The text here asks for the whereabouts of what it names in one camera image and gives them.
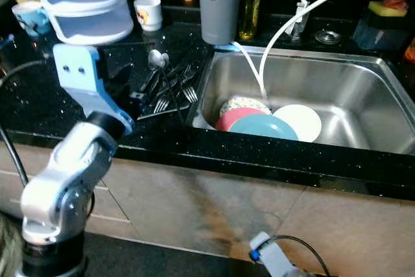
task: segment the white mug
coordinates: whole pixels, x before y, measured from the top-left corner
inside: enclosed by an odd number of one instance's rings
[[[135,0],[134,8],[138,23],[143,30],[152,32],[161,29],[163,16],[161,15],[160,0]]]

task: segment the robotic arm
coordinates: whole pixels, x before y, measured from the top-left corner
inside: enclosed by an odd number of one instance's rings
[[[55,45],[60,85],[84,109],[53,150],[47,167],[23,190],[23,263],[16,277],[72,277],[85,267],[83,232],[94,186],[108,171],[117,140],[134,122],[105,92],[93,47]]]

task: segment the pink plate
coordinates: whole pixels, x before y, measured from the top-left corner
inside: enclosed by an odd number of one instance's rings
[[[228,110],[222,114],[222,117],[217,121],[215,128],[219,131],[229,131],[235,122],[240,118],[252,114],[265,114],[261,110],[250,107],[240,107]]]

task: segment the cup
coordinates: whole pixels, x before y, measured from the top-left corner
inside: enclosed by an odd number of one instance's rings
[[[161,29],[161,0],[135,0],[134,8],[143,30],[152,32]]]
[[[38,37],[51,29],[45,9],[38,1],[27,1],[12,7],[12,12],[29,36]]]

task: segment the blue plate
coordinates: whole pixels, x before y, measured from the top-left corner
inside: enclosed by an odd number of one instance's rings
[[[265,114],[252,114],[240,118],[230,128],[230,132],[298,141],[296,133],[286,122]]]

